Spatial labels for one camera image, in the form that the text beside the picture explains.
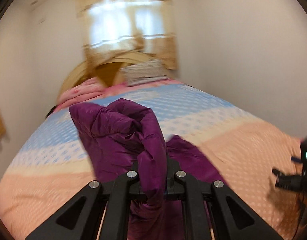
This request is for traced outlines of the person's right hand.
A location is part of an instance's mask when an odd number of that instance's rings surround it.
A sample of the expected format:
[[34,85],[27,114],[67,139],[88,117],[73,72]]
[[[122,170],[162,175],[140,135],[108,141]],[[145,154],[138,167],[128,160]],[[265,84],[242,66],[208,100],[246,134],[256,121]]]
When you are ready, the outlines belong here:
[[299,194],[298,200],[299,200],[300,214],[299,214],[297,228],[292,239],[299,239],[300,234],[305,229],[305,226],[307,226],[307,193],[301,192]]

